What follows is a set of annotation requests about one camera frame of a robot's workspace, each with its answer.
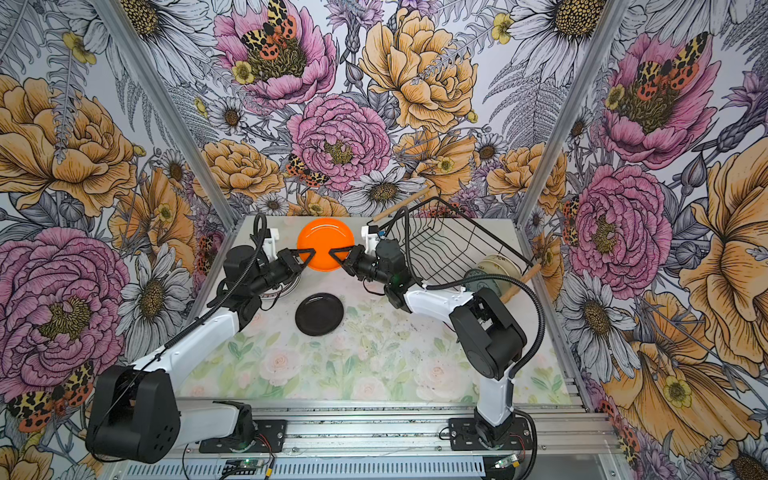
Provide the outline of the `black plate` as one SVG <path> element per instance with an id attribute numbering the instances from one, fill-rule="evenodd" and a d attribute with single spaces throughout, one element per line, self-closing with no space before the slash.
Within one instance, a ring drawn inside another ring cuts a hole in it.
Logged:
<path id="1" fill-rule="evenodd" d="M 319 337 L 338 328 L 344 314 L 344 305 L 337 296 L 327 292 L 315 293 L 297 306 L 295 323 L 303 334 Z"/>

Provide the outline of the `orange plate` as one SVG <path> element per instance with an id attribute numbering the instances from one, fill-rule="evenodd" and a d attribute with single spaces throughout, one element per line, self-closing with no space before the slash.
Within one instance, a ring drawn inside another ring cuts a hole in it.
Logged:
<path id="1" fill-rule="evenodd" d="M 341 266 L 330 257 L 329 250 L 354 245 L 354 235 L 346 223 L 334 218 L 318 218 L 299 233 L 296 248 L 314 248 L 316 255 L 308 267 L 319 272 L 331 272 Z"/>

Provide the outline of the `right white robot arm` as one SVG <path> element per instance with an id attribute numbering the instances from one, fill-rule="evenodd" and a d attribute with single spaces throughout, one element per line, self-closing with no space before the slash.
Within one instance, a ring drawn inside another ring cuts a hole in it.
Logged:
<path id="1" fill-rule="evenodd" d="M 471 367 L 480 375 L 475 431 L 489 449 L 501 447 L 514 418 L 514 374 L 527 343 L 525 332 L 491 289 L 429 285 L 410 269 L 395 240 L 380 241 L 373 254 L 363 245 L 333 248 L 329 255 L 345 272 L 372 280 L 396 309 L 449 324 Z"/>

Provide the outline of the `beige green rimmed plate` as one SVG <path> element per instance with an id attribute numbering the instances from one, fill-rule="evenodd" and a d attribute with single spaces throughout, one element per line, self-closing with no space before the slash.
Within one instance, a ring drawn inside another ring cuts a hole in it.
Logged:
<path id="1" fill-rule="evenodd" d="M 502 275 L 520 280 L 522 273 L 520 268 L 510 259 L 503 255 L 492 254 L 479 261 L 473 268 L 468 270 L 464 278 L 471 279 L 482 275 Z M 509 291 L 513 284 L 504 280 L 484 279 L 467 282 L 464 287 L 470 291 L 478 291 L 482 288 L 489 288 L 499 297 Z"/>

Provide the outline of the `aluminium mounting rail frame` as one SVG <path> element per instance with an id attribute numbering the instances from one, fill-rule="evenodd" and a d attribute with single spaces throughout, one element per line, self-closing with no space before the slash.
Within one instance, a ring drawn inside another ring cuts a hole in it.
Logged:
<path id="1" fill-rule="evenodd" d="M 203 454 L 199 452 L 200 442 L 195 442 L 175 447 L 166 456 L 183 449 L 191 449 L 200 455 L 272 454 L 288 458 L 431 454 L 498 456 L 514 451 L 539 455 L 589 455 L 618 450 L 618 440 L 607 415 L 580 411 L 574 406 L 518 406 L 513 414 L 520 414 L 533 430 L 533 445 L 529 449 L 453 451 L 447 423 L 450 418 L 474 418 L 475 409 L 468 405 L 336 405 L 310 401 L 254 402 L 176 397 L 195 406 L 217 400 L 244 403 L 251 407 L 253 421 L 286 420 L 286 439 L 283 451 L 277 454 Z"/>

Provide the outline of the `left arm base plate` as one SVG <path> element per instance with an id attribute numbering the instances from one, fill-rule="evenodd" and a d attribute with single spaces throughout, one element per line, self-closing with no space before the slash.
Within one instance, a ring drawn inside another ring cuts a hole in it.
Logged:
<path id="1" fill-rule="evenodd" d="M 201 441 L 199 452 L 203 454 L 281 453 L 286 439 L 287 425 L 286 420 L 257 419 L 244 432 Z"/>

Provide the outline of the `right green circuit board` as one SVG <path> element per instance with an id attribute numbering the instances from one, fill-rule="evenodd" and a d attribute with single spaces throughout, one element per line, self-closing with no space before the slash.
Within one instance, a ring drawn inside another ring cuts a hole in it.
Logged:
<path id="1" fill-rule="evenodd" d="M 507 455 L 494 463 L 495 469 L 516 469 L 520 466 L 521 460 L 517 454 Z"/>

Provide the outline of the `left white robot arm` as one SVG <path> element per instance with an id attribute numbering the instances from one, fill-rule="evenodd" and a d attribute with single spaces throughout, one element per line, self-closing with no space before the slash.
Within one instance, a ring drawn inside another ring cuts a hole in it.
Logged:
<path id="1" fill-rule="evenodd" d="M 99 461 L 153 464 L 173 448 L 211 439 L 248 446 L 256 437 L 250 406 L 217 400 L 185 404 L 176 392 L 192 371 L 253 319 L 264 293 L 298 278 L 315 251 L 232 248 L 225 277 L 208 311 L 155 351 L 129 366 L 112 366 L 95 382 L 85 440 Z"/>

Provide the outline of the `rearmost green red rimmed plate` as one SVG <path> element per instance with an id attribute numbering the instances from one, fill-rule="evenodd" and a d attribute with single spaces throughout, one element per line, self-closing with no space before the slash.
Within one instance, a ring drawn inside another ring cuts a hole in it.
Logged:
<path id="1" fill-rule="evenodd" d="M 292 291 L 294 291 L 299 283 L 300 277 L 296 276 L 289 281 L 283 282 L 275 288 L 266 291 L 265 293 L 261 294 L 260 297 L 262 300 L 274 300 L 277 297 L 282 298 L 283 296 L 289 295 Z"/>

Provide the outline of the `left green circuit board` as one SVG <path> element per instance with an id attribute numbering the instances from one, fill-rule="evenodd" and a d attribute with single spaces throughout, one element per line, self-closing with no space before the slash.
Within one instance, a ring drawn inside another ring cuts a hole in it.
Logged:
<path id="1" fill-rule="evenodd" d="M 223 474 L 256 475 L 265 474 L 271 461 L 266 458 L 230 459 L 225 462 Z"/>

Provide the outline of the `green circuit board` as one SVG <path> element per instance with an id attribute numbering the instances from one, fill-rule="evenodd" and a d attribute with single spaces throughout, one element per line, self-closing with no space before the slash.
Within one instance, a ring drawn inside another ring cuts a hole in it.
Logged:
<path id="1" fill-rule="evenodd" d="M 265 474 L 271 461 L 266 458 L 230 459 L 225 462 L 223 474 L 256 475 Z"/>
<path id="2" fill-rule="evenodd" d="M 516 469 L 520 466 L 521 460 L 517 454 L 507 455 L 494 463 L 495 469 Z"/>

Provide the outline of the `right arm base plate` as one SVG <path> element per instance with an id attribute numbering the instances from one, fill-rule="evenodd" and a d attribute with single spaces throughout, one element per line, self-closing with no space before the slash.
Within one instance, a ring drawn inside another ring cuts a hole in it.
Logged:
<path id="1" fill-rule="evenodd" d="M 447 427 L 453 451 L 521 450 L 533 445 L 533 430 L 520 414 L 512 414 L 500 426 L 481 417 L 450 418 Z"/>

